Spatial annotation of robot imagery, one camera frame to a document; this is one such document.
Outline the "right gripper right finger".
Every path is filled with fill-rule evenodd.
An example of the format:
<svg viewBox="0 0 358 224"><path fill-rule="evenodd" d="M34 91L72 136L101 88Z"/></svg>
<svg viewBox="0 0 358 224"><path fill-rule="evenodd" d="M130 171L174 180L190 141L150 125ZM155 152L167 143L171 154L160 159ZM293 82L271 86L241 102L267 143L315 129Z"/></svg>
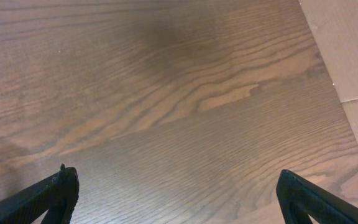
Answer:
<svg viewBox="0 0 358 224"><path fill-rule="evenodd" d="M284 169L278 179L276 194L286 224L355 223L358 208Z"/></svg>

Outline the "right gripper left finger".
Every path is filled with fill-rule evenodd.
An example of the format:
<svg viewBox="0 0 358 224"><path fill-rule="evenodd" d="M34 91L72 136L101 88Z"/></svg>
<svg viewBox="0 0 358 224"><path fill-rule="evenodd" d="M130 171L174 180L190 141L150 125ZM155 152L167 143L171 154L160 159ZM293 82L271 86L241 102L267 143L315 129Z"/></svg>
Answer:
<svg viewBox="0 0 358 224"><path fill-rule="evenodd" d="M32 223L45 215L42 223L69 224L79 188L76 169L62 164L56 174L0 201L0 223Z"/></svg>

